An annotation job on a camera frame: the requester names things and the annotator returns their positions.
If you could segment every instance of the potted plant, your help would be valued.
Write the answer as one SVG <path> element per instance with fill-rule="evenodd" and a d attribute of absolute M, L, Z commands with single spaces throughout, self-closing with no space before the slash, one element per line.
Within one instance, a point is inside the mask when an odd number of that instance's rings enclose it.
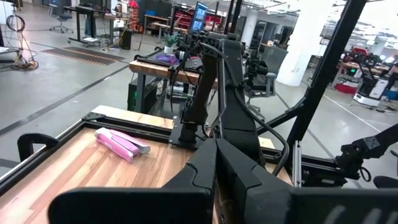
<path fill-rule="evenodd" d="M 173 35 L 167 34 L 165 39 L 164 53 L 172 54 L 173 53 L 173 45 L 178 40 L 178 33 L 174 32 Z"/>

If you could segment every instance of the concrete floor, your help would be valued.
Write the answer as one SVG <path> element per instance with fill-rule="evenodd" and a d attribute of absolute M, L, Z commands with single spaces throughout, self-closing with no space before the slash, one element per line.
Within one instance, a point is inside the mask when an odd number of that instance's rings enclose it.
<path fill-rule="evenodd" d="M 109 54 L 119 55 L 126 59 L 108 66 L 98 66 L 77 60 L 61 58 L 42 53 L 43 50 L 68 47 L 70 45 L 84 47 L 80 43 L 67 43 L 68 37 L 76 34 L 61 34 L 48 31 L 58 22 L 47 14 L 47 8 L 34 7 L 26 4 L 21 16 L 27 21 L 24 35 L 32 50 L 37 52 L 35 59 L 40 67 L 32 72 L 1 72 L 0 73 L 0 158 L 18 161 L 16 142 L 21 134 L 37 132 L 56 136 L 71 126 L 75 121 L 87 114 L 98 105 L 127 108 L 127 85 L 132 73 L 127 68 L 128 62 L 135 54 L 147 54 L 153 51 L 157 38 L 145 37 L 141 51 L 121 50 L 110 51 Z M 64 24 L 76 29 L 75 18 Z M 97 21 L 97 28 L 103 27 Z M 10 37 L 2 26 L 3 36 Z M 136 49 L 140 35 L 133 36 L 132 47 Z M 99 47 L 90 50 L 100 51 Z M 13 56 L 0 56 L 0 59 Z M 270 120 L 293 106 L 303 96 L 306 84 L 298 87 L 276 84 L 277 96 L 257 98 L 252 104 L 261 107 L 261 113 Z M 350 106 L 352 97 L 333 90 L 327 90 L 320 106 L 315 113 L 310 127 L 302 141 L 303 153 L 311 156 L 331 158 L 339 155 L 340 146 L 354 140 L 372 136 L 398 122 L 397 114 L 385 114 L 370 111 L 360 106 Z M 217 99 L 213 100 L 209 110 L 209 122 L 216 116 Z M 286 122 L 276 130 L 287 137 L 293 120 Z M 275 146 L 282 148 L 281 143 L 269 133 L 262 137 L 271 138 Z M 365 161 L 364 166 L 372 176 L 388 175 L 397 177 L 397 159 L 387 152 L 380 159 Z M 10 168 L 0 167 L 0 174 Z M 374 188 L 372 182 L 363 180 L 349 181 L 345 187 Z"/>

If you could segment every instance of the monitor screen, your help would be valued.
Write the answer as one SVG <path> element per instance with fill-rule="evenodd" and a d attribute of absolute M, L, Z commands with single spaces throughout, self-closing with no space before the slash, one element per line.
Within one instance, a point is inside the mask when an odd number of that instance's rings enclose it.
<path fill-rule="evenodd" d="M 205 26 L 205 17 L 207 9 L 208 6 L 200 2 L 197 2 L 195 13 L 193 14 L 191 21 L 190 33 L 199 32 L 203 29 L 203 27 Z"/>

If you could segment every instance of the pink package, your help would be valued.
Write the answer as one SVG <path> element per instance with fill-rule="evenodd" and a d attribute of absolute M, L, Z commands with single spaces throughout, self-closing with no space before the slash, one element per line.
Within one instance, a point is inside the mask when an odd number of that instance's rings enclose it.
<path fill-rule="evenodd" d="M 148 145 L 119 131 L 100 128 L 95 131 L 94 135 L 99 143 L 103 144 L 129 163 L 132 163 L 132 158 L 134 156 L 148 153 L 150 150 Z"/>

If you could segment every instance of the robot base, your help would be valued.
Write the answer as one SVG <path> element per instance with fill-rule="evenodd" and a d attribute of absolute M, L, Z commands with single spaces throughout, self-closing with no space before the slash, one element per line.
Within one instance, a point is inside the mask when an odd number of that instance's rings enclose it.
<path fill-rule="evenodd" d="M 357 101 L 358 103 L 368 105 L 368 106 L 379 106 L 379 103 L 380 103 L 379 100 L 361 96 L 358 93 L 354 95 L 354 100 Z"/>

